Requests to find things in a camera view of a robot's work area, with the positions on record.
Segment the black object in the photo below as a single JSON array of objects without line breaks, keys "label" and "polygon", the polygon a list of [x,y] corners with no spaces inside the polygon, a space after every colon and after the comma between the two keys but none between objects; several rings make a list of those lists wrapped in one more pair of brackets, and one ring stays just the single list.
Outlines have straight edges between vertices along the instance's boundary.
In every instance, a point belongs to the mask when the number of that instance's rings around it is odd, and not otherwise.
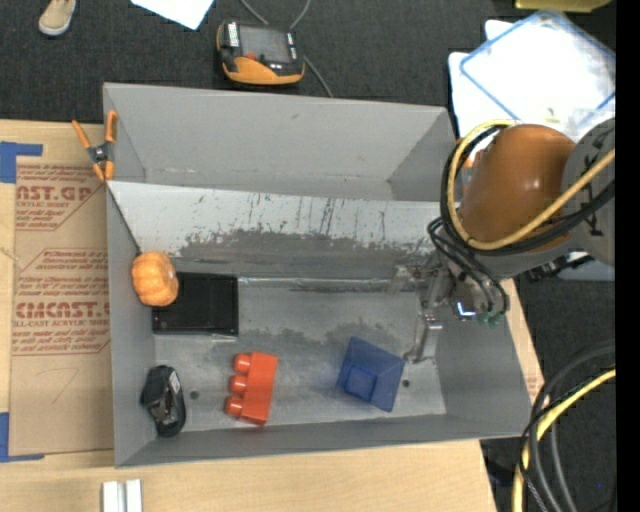
[{"label": "black object", "polygon": [[266,25],[225,20],[216,34],[225,76],[243,86],[287,86],[304,75],[293,33]]},{"label": "black object", "polygon": [[549,261],[548,263],[544,263],[539,267],[532,268],[525,272],[525,275],[531,282],[541,281],[542,279],[546,279],[547,277],[553,277],[558,275],[564,269],[572,268],[576,269],[580,265],[585,263],[589,263],[591,261],[595,261],[593,256],[581,256],[577,259],[570,259],[569,256],[559,256],[558,258]]},{"label": "black object", "polygon": [[180,379],[171,366],[161,365],[149,370],[140,403],[151,414],[159,436],[175,436],[184,427],[187,409]]},{"label": "black object", "polygon": [[238,279],[177,272],[178,298],[152,308],[156,334],[238,334]]}]

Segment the gray carpet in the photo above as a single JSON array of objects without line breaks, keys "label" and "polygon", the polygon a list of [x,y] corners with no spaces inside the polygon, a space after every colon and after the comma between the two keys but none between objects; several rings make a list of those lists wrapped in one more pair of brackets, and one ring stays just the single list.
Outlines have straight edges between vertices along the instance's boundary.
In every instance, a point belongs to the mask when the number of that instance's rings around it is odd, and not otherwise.
[{"label": "gray carpet", "polygon": [[[229,87],[214,64],[215,30],[223,18],[253,20],[239,0],[217,0],[196,31],[128,0],[78,2],[71,29],[58,38],[37,28],[47,0],[0,2],[1,118],[101,122],[105,81]],[[272,25],[288,26],[305,1],[251,4]],[[449,54],[479,46],[489,19],[514,22],[532,13],[510,0],[315,0],[296,36],[337,98],[437,105],[452,113]],[[615,0],[569,18],[616,51]],[[288,93],[327,94],[312,74]],[[613,282],[533,283],[521,276],[518,286],[545,377],[576,350],[614,338]],[[578,509],[606,511],[617,474],[615,386],[584,402],[558,424],[560,452]],[[483,445],[498,508],[511,510],[505,475],[516,463],[517,441]],[[527,510],[538,509],[530,499]]]}]

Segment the cardboard sheet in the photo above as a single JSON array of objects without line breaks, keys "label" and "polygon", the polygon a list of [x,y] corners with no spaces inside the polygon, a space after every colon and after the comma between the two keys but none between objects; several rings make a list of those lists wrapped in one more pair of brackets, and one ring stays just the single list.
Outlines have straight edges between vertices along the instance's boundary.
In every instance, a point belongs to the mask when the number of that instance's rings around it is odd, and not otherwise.
[{"label": "cardboard sheet", "polygon": [[15,185],[0,182],[0,412],[9,408]]},{"label": "cardboard sheet", "polygon": [[[85,130],[103,142],[101,126]],[[4,249],[15,276],[9,454],[110,448],[105,188],[70,123],[3,121],[0,140],[43,145],[18,158]]]}]

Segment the yellow cable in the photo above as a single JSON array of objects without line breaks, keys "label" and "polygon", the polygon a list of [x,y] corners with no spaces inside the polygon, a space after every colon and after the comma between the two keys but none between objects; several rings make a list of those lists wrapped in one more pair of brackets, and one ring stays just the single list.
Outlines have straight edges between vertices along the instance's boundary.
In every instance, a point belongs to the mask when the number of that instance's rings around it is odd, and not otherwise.
[{"label": "yellow cable", "polygon": [[488,123],[483,123],[478,127],[474,128],[469,135],[467,135],[458,145],[456,151],[454,153],[453,158],[451,159],[450,164],[450,172],[449,179],[447,181],[447,207],[449,209],[449,214],[451,216],[451,222],[453,223],[456,231],[460,235],[460,237],[474,249],[480,250],[493,250],[500,249],[501,247],[505,247],[509,244],[515,243],[529,233],[531,233],[534,229],[538,228],[543,222],[547,221],[554,213],[556,213],[569,199],[571,199],[578,191],[587,185],[599,172],[601,172],[604,168],[606,168],[615,158],[615,148],[609,151],[604,157],[598,160],[591,168],[584,173],[578,181],[576,181],[571,187],[569,187],[563,194],[561,194],[551,205],[549,205],[544,211],[538,214],[531,222],[529,222],[526,226],[518,229],[514,233],[501,238],[499,240],[494,240],[492,242],[481,242],[479,240],[474,240],[471,235],[464,229],[462,226],[462,222],[460,221],[460,217],[458,216],[458,212],[455,207],[454,201],[454,184],[456,178],[456,169],[458,168],[458,163],[460,160],[460,155],[466,149],[466,146],[469,144],[469,141],[475,138],[479,133],[487,130],[491,126],[511,126],[515,124],[514,122],[509,121],[490,121]]},{"label": "yellow cable", "polygon": [[[558,419],[558,417],[564,413],[569,407],[571,407],[575,402],[577,402],[584,395],[594,390],[600,384],[608,381],[609,379],[616,376],[615,368],[609,370],[608,372],[603,373],[597,379],[592,380],[587,385],[580,388],[573,395],[568,397],[567,399],[560,402],[558,405],[550,409],[538,422],[538,426],[535,431],[535,436],[538,441],[542,439],[545,432],[553,425],[553,423]],[[522,464],[525,469],[529,466],[529,444],[527,443],[522,450]],[[513,512],[522,512],[524,509],[524,477],[522,476],[522,472],[520,471],[520,465],[516,467],[515,477],[513,481],[513,491],[511,494],[511,509]]]}]

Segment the orange clamp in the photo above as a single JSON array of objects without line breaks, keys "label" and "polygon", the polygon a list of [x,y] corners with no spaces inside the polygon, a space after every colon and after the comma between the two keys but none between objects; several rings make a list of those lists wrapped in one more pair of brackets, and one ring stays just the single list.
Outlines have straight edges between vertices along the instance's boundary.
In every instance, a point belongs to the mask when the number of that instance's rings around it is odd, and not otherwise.
[{"label": "orange clamp", "polygon": [[75,119],[71,121],[71,125],[76,131],[80,144],[87,150],[93,162],[93,171],[103,183],[105,180],[113,179],[115,173],[115,164],[109,159],[109,150],[111,145],[115,144],[118,137],[118,119],[116,111],[110,110],[105,123],[105,142],[100,146],[92,146],[80,124]]}]

